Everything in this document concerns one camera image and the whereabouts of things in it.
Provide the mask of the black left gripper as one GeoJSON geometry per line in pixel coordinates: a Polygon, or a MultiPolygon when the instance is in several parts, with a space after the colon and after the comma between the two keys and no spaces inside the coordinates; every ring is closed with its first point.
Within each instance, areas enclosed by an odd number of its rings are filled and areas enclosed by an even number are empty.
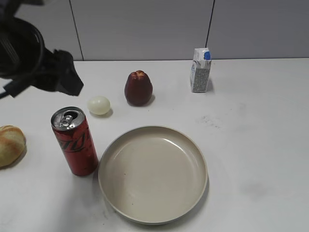
{"type": "Polygon", "coordinates": [[[74,67],[73,56],[64,50],[45,50],[38,68],[15,75],[4,86],[5,94],[16,97],[33,86],[48,92],[79,96],[84,84],[74,67]]]}

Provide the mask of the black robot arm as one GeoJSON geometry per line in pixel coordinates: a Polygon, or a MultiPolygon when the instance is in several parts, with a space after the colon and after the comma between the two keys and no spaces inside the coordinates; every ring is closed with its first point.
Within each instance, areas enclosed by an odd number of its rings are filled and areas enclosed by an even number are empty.
{"type": "Polygon", "coordinates": [[[22,4],[43,6],[46,3],[45,0],[0,2],[0,76],[10,80],[3,87],[1,98],[14,98],[30,86],[79,96],[84,86],[71,53],[48,50],[40,31],[33,24],[15,17],[22,4]]]}

